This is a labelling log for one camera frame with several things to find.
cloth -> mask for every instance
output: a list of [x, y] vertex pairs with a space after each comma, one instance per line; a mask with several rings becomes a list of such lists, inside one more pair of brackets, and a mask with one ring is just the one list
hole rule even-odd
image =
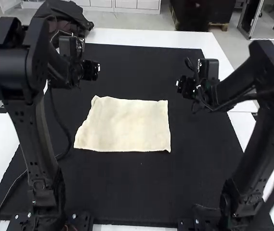
[[83, 8], [73, 1], [46, 0], [38, 8], [34, 18], [45, 18], [49, 23], [49, 39], [55, 48], [59, 47], [60, 36], [84, 38], [94, 23], [83, 15]]
[[74, 148], [99, 152], [171, 152], [168, 101], [94, 96]]

wooden pallet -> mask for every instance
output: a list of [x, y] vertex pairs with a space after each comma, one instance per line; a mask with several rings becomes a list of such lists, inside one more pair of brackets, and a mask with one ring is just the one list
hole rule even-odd
[[219, 26], [222, 31], [228, 31], [228, 23], [209, 23], [210, 26]]
[[[172, 19], [173, 19], [173, 22], [175, 25], [175, 29], [178, 30], [180, 22], [175, 15], [175, 11], [174, 11], [171, 3], [169, 4], [169, 8], [170, 8], [171, 16], [172, 16]], [[209, 25], [210, 26], [220, 26], [222, 31], [228, 31], [228, 27], [229, 27], [228, 23], [209, 23]]]

black bag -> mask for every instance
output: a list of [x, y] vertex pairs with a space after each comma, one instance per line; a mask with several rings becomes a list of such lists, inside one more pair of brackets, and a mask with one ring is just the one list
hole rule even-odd
[[85, 37], [94, 23], [83, 16], [83, 9], [73, 1], [46, 0], [33, 17], [45, 18], [49, 23], [49, 39], [55, 48], [59, 47], [59, 36]]

white table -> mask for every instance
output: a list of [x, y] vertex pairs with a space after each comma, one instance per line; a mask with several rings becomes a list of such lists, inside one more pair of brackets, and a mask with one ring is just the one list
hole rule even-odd
[[[233, 68], [220, 48], [212, 33], [202, 32], [176, 32], [176, 31], [144, 31], [144, 30], [122, 30], [122, 29], [94, 29], [87, 36], [87, 43], [132, 45], [148, 47], [170, 47], [170, 48], [196, 48], [202, 49], [206, 58], [216, 58], [220, 62], [221, 80], [233, 72]], [[253, 102], [244, 102], [237, 105], [228, 112], [230, 121], [234, 127], [239, 143], [245, 150], [252, 134], [255, 120], [251, 112], [257, 108]], [[8, 164], [13, 157], [17, 147], [18, 138], [13, 124], [7, 114], [0, 114], [0, 181]], [[274, 173], [265, 188], [264, 198], [274, 183]], [[274, 221], [274, 209], [271, 212]], [[8, 221], [0, 222], [0, 231], [5, 231]], [[95, 231], [164, 231], [175, 230], [153, 227], [127, 227], [111, 225], [95, 225]]]

beige towel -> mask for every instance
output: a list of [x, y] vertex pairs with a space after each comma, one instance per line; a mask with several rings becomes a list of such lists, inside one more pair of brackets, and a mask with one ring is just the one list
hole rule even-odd
[[99, 152], [171, 152], [168, 101], [94, 96], [74, 148]]

